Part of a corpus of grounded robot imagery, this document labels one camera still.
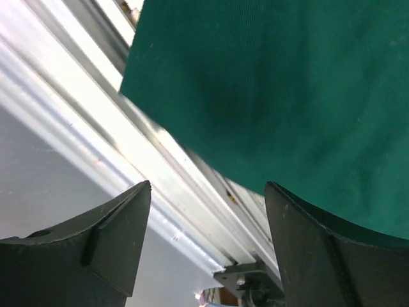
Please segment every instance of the gray surface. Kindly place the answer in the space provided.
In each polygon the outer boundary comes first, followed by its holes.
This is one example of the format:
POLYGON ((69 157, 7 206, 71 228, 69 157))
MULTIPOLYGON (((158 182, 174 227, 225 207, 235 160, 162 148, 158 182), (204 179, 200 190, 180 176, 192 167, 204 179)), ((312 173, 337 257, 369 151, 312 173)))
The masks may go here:
MULTIPOLYGON (((109 196, 0 107, 0 238, 26 236, 85 212, 109 196)), ((147 229, 133 307, 197 307, 214 280, 147 229)))

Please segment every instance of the dark green fabric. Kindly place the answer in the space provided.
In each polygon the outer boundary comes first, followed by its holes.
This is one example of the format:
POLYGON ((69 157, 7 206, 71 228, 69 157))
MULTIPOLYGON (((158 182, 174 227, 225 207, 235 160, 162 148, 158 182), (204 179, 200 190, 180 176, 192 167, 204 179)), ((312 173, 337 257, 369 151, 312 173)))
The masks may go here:
POLYGON ((121 92, 239 184, 409 239, 408 0, 145 0, 121 92))

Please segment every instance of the bolt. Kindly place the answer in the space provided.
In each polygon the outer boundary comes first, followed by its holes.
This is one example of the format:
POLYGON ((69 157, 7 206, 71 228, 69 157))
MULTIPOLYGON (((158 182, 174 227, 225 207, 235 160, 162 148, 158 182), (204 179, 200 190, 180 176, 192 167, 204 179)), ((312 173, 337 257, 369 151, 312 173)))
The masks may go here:
POLYGON ((237 285, 242 286, 245 284, 245 279, 244 277, 240 277, 237 279, 237 285))

